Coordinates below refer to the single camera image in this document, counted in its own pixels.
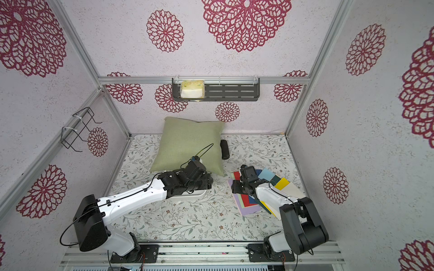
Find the dark green envelope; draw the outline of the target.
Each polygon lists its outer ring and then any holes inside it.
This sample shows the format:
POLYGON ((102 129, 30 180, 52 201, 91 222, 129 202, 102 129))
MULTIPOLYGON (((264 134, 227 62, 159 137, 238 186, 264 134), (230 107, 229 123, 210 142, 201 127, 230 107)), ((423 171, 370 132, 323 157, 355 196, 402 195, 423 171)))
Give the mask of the dark green envelope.
POLYGON ((277 185, 280 180, 281 177, 264 169, 257 176, 257 180, 252 184, 254 188, 252 197, 263 205, 266 211, 269 211, 278 219, 280 219, 279 207, 282 196, 277 193, 278 189, 275 185, 277 185))

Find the cream white envelope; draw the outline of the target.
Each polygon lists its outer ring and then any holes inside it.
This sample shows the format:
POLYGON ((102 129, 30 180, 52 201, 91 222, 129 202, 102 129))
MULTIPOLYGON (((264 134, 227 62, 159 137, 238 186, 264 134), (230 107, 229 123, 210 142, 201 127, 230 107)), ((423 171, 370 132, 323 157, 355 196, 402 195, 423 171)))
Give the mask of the cream white envelope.
MULTIPOLYGON (((273 186, 273 188, 278 189, 282 194, 289 195, 291 198, 304 198, 305 194, 293 183, 287 182, 282 184, 277 184, 273 186)), ((275 209, 270 204, 268 205, 270 211, 275 215, 278 220, 281 220, 280 212, 278 209, 275 209)))

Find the yellow envelope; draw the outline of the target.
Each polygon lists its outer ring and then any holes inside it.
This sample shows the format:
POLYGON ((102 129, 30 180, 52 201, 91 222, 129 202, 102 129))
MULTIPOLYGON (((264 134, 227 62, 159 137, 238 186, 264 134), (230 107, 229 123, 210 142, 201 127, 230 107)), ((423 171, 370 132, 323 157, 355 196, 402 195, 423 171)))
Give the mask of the yellow envelope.
POLYGON ((276 217, 280 217, 279 208, 285 204, 291 204, 291 198, 283 189, 289 188, 290 182, 286 178, 277 180, 275 176, 271 181, 257 187, 259 201, 276 217))

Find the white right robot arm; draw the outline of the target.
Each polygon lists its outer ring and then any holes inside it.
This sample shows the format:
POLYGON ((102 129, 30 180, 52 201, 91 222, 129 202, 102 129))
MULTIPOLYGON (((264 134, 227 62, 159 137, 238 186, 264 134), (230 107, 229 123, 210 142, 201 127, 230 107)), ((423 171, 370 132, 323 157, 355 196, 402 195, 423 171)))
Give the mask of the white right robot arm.
POLYGON ((263 252, 268 257, 280 252, 292 252, 296 255, 305 252, 313 253, 313 249, 328 242, 329 234, 315 207, 308 198, 295 198, 276 189, 266 180, 245 178, 234 180, 232 192, 252 196, 265 201, 280 213, 282 230, 264 239, 263 252))

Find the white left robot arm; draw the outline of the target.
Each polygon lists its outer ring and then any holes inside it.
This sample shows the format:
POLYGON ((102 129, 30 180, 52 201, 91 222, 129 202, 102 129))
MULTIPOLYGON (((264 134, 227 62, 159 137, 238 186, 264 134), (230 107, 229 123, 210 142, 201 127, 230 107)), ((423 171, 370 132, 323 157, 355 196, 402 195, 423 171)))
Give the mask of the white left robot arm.
POLYGON ((209 190, 214 180, 210 173, 188 178, 185 171, 157 173, 135 189, 97 199, 93 194, 82 199, 73 218, 81 252, 98 248, 116 253, 129 262, 138 261, 141 246, 137 237, 113 226, 118 218, 154 202, 165 201, 186 192, 209 190))

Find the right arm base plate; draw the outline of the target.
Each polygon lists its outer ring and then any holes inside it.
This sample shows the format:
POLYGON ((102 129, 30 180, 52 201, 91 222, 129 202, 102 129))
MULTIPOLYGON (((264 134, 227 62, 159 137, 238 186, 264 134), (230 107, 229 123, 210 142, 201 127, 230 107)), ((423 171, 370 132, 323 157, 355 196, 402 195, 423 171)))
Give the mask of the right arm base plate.
POLYGON ((292 251, 275 252, 265 243, 250 243, 246 246, 249 261, 259 262, 295 262, 296 257, 292 251))

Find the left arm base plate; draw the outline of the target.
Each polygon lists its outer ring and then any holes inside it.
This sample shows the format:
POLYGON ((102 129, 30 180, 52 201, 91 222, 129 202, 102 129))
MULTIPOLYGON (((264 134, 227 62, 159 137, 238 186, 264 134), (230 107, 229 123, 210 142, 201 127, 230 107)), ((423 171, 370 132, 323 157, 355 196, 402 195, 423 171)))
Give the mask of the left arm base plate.
POLYGON ((133 249, 125 256, 112 254, 110 263, 125 264, 125 263, 156 263, 159 253, 159 245, 140 245, 139 249, 133 249))

